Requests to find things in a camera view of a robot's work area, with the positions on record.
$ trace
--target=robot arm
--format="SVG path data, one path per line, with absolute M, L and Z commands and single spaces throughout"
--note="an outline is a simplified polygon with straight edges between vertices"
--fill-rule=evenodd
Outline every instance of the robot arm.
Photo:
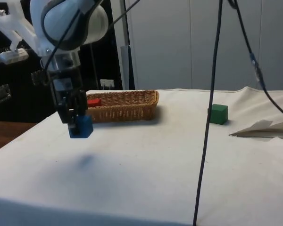
M 20 0 L 0 2 L 6 2 L 9 9 L 8 15 L 0 10 L 0 30 L 11 40 L 11 51 L 0 54 L 1 61 L 6 64 L 28 57 L 24 49 L 17 49 L 24 39 L 45 65 L 70 21 L 77 15 L 49 62 L 48 73 L 57 111 L 62 122 L 68 124 L 70 136 L 88 137 L 92 130 L 87 128 L 87 100 L 82 90 L 78 51 L 80 46 L 101 39 L 107 32 L 108 17 L 99 6 L 102 0 L 31 0 L 32 24 L 25 19 Z

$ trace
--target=cube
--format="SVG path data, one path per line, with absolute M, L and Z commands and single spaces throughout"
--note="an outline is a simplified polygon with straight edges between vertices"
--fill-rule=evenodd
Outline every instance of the cube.
M 228 120 L 228 106 L 226 105 L 213 105 L 210 121 L 214 124 L 223 125 Z

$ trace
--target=white tablecloth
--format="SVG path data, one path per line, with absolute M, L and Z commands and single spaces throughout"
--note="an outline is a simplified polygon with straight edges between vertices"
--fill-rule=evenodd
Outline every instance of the white tablecloth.
M 70 139 L 55 113 L 0 149 L 0 226 L 191 225 L 209 93 L 159 93 L 154 121 Z M 283 139 L 228 136 L 254 96 L 215 93 L 230 122 L 210 127 L 199 226 L 283 226 Z

